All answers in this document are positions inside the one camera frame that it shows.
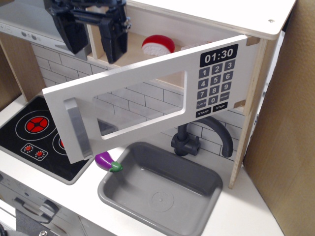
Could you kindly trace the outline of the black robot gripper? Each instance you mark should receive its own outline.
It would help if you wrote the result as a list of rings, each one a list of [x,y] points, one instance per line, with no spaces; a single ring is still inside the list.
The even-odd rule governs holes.
[[[107,60],[115,63],[127,52],[131,27],[125,0],[45,0],[66,47],[76,54],[88,45],[84,24],[98,25]]]

